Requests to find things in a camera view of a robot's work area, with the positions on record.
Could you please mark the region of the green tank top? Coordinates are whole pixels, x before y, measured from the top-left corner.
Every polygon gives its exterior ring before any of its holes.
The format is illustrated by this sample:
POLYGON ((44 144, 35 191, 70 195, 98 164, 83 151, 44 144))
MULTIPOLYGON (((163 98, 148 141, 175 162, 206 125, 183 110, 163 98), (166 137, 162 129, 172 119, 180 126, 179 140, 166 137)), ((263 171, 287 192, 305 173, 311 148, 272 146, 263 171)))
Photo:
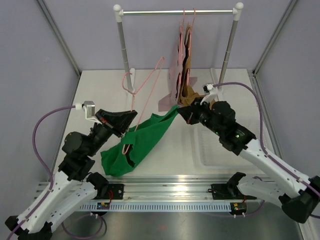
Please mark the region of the green tank top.
POLYGON ((173 106, 165 115, 153 113, 138 126, 131 127, 118 144, 102 151, 105 175, 121 177, 132 172, 164 136, 178 114, 177 109, 173 106))

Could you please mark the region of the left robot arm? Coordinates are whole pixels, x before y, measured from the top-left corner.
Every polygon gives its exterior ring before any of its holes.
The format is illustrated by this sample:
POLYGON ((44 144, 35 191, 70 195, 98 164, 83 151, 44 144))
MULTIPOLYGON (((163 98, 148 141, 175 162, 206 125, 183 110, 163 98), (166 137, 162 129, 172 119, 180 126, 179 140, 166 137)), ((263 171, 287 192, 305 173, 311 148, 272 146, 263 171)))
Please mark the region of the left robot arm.
POLYGON ((90 117, 88 135, 73 131, 64 139, 63 161, 50 183, 20 215, 9 216, 5 225, 19 240, 49 240, 68 216, 85 202, 111 196, 109 181, 91 173, 92 157, 111 136, 122 138, 136 117, 135 110, 109 112, 103 109, 90 117))

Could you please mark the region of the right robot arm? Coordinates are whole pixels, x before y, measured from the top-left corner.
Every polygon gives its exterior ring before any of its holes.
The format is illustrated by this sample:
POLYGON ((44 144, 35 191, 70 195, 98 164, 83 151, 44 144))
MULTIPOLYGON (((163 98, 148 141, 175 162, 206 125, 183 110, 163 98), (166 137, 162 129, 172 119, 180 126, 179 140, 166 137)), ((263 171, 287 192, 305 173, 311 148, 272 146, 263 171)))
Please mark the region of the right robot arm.
POLYGON ((311 217, 320 202, 319 176, 309 177, 263 148, 250 130, 236 122, 236 113, 226 101, 210 105, 196 99, 177 111, 187 124, 202 124, 219 137, 226 150, 252 163, 273 180, 265 182, 237 172, 226 183, 231 198, 251 196, 264 200, 280 207, 298 223, 311 217))

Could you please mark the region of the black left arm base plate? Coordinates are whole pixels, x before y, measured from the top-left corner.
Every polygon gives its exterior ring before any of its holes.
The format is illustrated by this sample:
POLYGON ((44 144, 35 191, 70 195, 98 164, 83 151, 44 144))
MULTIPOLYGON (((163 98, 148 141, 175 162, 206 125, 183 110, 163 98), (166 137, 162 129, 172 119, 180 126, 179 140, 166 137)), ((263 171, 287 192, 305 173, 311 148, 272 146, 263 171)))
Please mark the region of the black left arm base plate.
POLYGON ((124 184, 109 183, 102 189, 99 189, 94 200, 122 200, 124 195, 124 184))

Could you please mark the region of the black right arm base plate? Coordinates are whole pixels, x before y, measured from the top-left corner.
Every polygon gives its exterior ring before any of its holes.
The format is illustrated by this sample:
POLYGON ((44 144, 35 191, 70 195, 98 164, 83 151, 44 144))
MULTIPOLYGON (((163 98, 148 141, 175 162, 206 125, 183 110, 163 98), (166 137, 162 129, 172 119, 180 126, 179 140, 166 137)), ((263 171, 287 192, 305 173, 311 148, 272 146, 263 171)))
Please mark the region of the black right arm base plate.
POLYGON ((240 200, 243 199, 238 188, 228 183, 213 183, 210 186, 212 198, 214 200, 240 200))

